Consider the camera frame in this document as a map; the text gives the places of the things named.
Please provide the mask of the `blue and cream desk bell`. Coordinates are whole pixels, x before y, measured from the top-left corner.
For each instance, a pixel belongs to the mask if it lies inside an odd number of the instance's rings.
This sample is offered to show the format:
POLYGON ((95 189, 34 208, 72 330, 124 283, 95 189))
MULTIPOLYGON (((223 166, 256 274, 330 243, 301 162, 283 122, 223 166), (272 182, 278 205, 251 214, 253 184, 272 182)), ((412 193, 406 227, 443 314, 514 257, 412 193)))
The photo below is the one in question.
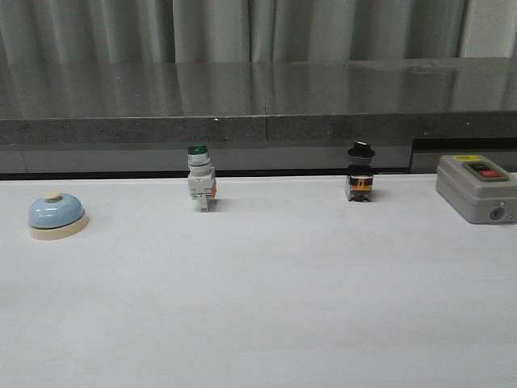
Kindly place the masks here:
POLYGON ((29 234, 40 241, 69 237, 83 230, 88 222, 82 202, 59 191, 48 192, 35 200, 27 216, 29 234))

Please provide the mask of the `grey stone counter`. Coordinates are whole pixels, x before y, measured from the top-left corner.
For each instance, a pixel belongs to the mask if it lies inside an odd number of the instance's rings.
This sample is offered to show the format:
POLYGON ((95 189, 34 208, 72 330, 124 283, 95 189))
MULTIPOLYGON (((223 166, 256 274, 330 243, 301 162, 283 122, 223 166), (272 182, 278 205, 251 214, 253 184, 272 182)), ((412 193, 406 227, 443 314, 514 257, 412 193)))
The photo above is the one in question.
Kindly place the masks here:
POLYGON ((516 168, 516 64, 452 58, 1 68, 2 175, 342 174, 366 141, 382 172, 443 154, 516 168))

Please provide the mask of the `grey pleated curtain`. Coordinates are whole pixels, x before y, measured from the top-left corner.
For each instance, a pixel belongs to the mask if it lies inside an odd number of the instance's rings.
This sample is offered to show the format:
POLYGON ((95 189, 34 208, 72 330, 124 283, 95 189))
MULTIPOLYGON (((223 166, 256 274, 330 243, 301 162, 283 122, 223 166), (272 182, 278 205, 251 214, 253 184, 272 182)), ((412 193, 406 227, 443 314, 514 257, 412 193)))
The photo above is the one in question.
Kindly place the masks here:
POLYGON ((465 1, 4 1, 4 64, 456 57, 465 1))

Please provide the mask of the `green pushbutton switch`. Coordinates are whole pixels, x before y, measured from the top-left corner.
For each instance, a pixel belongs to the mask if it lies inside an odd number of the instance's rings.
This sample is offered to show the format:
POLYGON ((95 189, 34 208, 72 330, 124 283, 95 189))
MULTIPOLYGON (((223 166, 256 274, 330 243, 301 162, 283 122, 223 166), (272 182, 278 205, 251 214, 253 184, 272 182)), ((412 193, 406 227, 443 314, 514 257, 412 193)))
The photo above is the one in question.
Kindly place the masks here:
POLYGON ((216 175, 205 144, 191 145, 187 150, 189 175, 187 185, 191 198, 197 201, 201 212, 209 211, 216 197, 216 175))

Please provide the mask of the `black rotary selector switch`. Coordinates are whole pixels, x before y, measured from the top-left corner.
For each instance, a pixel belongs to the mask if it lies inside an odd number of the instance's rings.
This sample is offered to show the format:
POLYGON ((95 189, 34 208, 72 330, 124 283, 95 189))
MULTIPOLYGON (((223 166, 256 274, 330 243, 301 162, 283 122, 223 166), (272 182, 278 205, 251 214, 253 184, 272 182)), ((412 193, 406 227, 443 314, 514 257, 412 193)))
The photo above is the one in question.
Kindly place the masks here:
POLYGON ((373 185, 372 161, 376 153, 367 142, 355 141, 347 154, 347 199, 349 201, 370 201, 373 185))

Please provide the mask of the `grey start-stop switch box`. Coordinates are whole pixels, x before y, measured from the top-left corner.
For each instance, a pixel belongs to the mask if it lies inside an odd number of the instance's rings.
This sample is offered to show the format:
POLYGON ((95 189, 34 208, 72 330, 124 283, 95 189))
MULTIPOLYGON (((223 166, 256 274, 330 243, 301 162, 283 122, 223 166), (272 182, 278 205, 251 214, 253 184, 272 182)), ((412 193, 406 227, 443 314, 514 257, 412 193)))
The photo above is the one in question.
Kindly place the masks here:
POLYGON ((516 177, 488 158, 443 155, 436 168, 436 191, 468 222, 516 222, 516 177))

